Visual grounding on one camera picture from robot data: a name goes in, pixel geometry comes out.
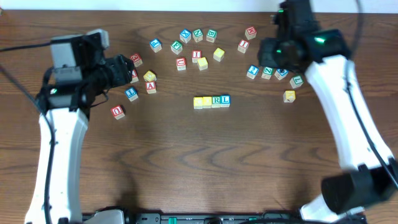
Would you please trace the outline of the yellow C block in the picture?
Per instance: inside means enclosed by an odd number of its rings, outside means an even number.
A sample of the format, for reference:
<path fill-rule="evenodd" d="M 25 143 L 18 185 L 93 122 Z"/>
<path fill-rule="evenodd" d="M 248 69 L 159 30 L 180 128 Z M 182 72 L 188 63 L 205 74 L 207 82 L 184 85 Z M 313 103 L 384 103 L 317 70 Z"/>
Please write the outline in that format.
<path fill-rule="evenodd" d="M 200 110 L 203 108 L 203 98 L 201 96 L 193 98 L 193 108 L 195 110 Z"/>

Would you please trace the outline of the blue L block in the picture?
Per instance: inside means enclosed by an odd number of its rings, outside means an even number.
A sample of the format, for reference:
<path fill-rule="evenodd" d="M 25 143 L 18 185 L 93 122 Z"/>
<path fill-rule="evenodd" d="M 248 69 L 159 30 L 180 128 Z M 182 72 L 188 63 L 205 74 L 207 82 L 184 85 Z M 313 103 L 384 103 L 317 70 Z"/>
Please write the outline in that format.
<path fill-rule="evenodd" d="M 230 107 L 231 104 L 231 96 L 230 95 L 221 95 L 220 96 L 221 107 Z"/>

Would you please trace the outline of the green R block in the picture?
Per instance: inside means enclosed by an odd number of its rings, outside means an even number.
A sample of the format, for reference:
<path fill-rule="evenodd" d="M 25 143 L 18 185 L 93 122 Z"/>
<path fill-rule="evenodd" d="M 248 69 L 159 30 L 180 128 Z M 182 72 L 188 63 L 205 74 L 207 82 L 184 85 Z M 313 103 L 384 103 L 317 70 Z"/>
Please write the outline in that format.
<path fill-rule="evenodd" d="M 221 107 L 221 97 L 220 96 L 212 96 L 212 108 L 220 108 Z"/>

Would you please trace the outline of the yellow O block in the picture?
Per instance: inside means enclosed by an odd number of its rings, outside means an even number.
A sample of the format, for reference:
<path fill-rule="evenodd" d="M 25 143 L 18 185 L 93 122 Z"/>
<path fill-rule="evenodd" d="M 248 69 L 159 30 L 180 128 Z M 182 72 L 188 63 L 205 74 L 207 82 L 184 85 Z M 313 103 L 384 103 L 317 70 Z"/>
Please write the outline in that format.
<path fill-rule="evenodd" d="M 205 108 L 212 108 L 212 99 L 213 99 L 213 97 L 212 96 L 204 96 L 203 98 L 202 98 L 202 103 L 203 103 L 203 109 L 205 109 Z"/>

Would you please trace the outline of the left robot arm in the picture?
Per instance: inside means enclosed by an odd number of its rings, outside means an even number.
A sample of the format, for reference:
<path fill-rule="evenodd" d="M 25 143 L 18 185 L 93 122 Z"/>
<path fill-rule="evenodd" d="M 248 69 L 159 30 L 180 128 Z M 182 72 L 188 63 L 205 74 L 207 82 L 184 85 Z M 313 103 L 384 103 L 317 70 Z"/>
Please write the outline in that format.
<path fill-rule="evenodd" d="M 103 29 L 50 40 L 53 65 L 35 98 L 40 154 L 25 223 L 83 222 L 80 164 L 90 110 L 97 106 L 97 96 L 130 83 L 134 70 L 133 62 L 121 54 L 106 58 L 108 47 L 109 34 Z"/>

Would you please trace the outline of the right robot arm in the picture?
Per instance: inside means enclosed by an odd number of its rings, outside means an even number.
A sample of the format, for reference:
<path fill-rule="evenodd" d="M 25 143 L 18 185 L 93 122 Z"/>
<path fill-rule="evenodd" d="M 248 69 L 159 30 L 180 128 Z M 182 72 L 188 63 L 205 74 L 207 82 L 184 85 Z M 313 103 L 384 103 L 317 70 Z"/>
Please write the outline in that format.
<path fill-rule="evenodd" d="M 397 160 L 374 124 L 356 77 L 353 58 L 363 13 L 351 44 L 339 30 L 320 27 L 309 0 L 282 2 L 273 21 L 277 35 L 261 42 L 259 64 L 307 79 L 325 112 L 342 169 L 322 180 L 320 195 L 300 208 L 295 223 L 364 223 L 366 208 L 397 192 Z"/>

